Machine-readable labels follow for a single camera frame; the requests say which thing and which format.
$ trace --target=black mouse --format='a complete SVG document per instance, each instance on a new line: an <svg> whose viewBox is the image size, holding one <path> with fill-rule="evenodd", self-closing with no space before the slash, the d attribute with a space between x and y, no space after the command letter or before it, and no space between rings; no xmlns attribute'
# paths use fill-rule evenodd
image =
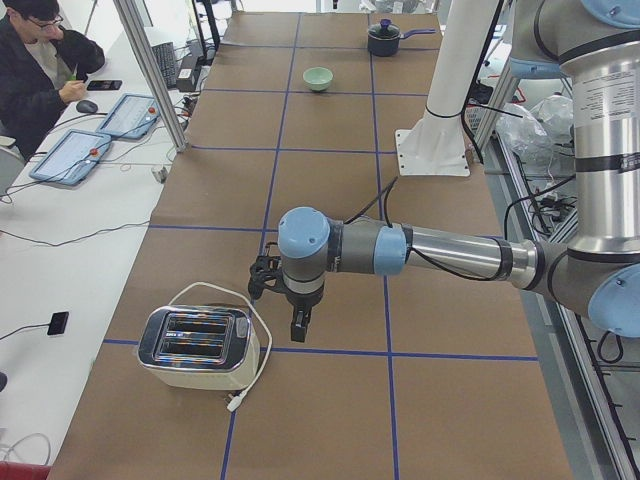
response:
<svg viewBox="0 0 640 480"><path fill-rule="evenodd" d="M80 100L76 105L76 110L80 113L96 113L98 111L98 105L91 100Z"/></svg>

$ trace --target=hand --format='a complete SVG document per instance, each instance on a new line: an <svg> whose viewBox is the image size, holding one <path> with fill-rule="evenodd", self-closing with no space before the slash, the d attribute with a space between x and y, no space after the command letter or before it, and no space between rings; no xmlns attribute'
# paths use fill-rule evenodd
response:
<svg viewBox="0 0 640 480"><path fill-rule="evenodd" d="M87 87L80 80L71 80L58 90L58 94L62 101L68 105L71 102L82 100L87 94Z"/></svg>
<svg viewBox="0 0 640 480"><path fill-rule="evenodd" d="M42 30L42 33L47 40L62 40L64 38L64 32L58 25L49 25Z"/></svg>

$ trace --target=blue joint cap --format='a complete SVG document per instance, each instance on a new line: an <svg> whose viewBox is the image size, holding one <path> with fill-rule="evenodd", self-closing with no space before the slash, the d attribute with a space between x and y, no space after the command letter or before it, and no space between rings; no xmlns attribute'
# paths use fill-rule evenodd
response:
<svg viewBox="0 0 640 480"><path fill-rule="evenodd" d="M278 248L288 258L307 258L329 240L329 220L311 207L289 210L278 225Z"/></svg>
<svg viewBox="0 0 640 480"><path fill-rule="evenodd" d="M589 301L591 321L622 337L640 337L640 264L623 268L598 287Z"/></svg>
<svg viewBox="0 0 640 480"><path fill-rule="evenodd" d="M638 0L582 0L582 5L602 23L617 28L640 28Z"/></svg>
<svg viewBox="0 0 640 480"><path fill-rule="evenodd" d="M407 240L399 228L382 227L373 252L373 271L376 275L397 275L404 267Z"/></svg>
<svg viewBox="0 0 640 480"><path fill-rule="evenodd" d="M541 80L566 77L557 63L510 58L509 64L511 66L511 75L516 78Z"/></svg>

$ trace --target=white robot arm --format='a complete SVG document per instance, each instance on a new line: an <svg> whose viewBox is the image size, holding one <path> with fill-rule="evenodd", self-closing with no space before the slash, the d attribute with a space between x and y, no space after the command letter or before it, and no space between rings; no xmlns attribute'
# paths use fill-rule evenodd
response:
<svg viewBox="0 0 640 480"><path fill-rule="evenodd" d="M579 226L568 245L366 218L343 223L299 207L280 222L281 256L266 252L252 266L251 296L265 288L284 293L294 306L291 338L304 341L325 271L393 275L413 265L510 281L605 330L640 337L640 0L615 3L516 5L512 71L528 78L563 72L573 81Z"/></svg>

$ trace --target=white table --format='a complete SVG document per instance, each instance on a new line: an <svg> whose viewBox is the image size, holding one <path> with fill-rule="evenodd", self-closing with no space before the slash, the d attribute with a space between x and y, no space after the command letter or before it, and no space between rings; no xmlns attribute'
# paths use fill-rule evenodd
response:
<svg viewBox="0 0 640 480"><path fill-rule="evenodd" d="M154 41L157 32L151 31L150 36L155 37L152 44L158 43ZM88 98L98 103L102 112L125 92L150 92L124 36L108 52L105 67L93 77L123 80L117 92L90 92ZM176 101L181 95L172 93ZM78 115L70 106L60 121ZM93 131L102 118L65 124L52 132L39 150L46 151L69 128ZM147 221L162 191L151 166L170 167L174 155L166 129L156 126L152 135L147 144L122 157L147 137L113 142L105 163L76 187L35 185L16 193L12 205L0 204L0 229L57 243ZM28 172L36 160L29 162L14 185L32 180ZM33 433L43 433L51 441L49 464L53 462L145 232L146 226L130 227L60 247L0 234L0 336L25 325L48 323L54 312L70 312L63 335L49 337L46 328L38 328L0 342L0 371L9 379L0 393L0 443L12 445ZM16 453L19 456L12 455L9 460L44 463L46 443L33 437Z"/></svg>

